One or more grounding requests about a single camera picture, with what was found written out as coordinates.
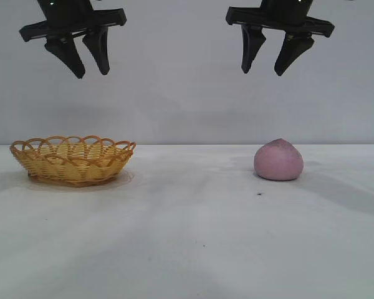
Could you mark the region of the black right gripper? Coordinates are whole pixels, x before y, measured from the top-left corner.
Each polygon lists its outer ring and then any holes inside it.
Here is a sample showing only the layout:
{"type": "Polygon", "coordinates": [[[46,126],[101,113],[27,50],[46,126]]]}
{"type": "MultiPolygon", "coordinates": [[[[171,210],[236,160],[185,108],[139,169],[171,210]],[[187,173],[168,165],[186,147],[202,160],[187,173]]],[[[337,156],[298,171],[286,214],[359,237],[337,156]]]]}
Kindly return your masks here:
{"type": "Polygon", "coordinates": [[[331,22],[308,16],[312,3],[313,0],[279,0],[262,1],[259,7],[229,7],[226,22],[242,25],[241,68],[245,74],[266,41],[262,27],[286,32],[274,66],[278,76],[313,46],[312,34],[331,36],[335,28],[331,22]]]}

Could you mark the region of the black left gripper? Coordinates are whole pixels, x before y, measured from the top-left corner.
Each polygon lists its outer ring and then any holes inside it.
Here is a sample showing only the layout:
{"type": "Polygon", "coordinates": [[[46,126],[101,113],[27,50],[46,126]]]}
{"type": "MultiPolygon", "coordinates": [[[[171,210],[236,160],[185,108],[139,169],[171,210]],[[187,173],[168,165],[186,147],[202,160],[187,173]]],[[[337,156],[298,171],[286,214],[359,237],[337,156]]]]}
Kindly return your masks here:
{"type": "Polygon", "coordinates": [[[108,27],[126,24],[124,10],[95,10],[89,0],[41,0],[38,4],[46,19],[22,27],[19,33],[23,40],[28,42],[32,39],[55,37],[47,38],[44,47],[81,79],[85,75],[85,67],[72,36],[77,36],[79,32],[88,32],[82,42],[92,54],[101,74],[107,75],[110,71],[108,27]]]}

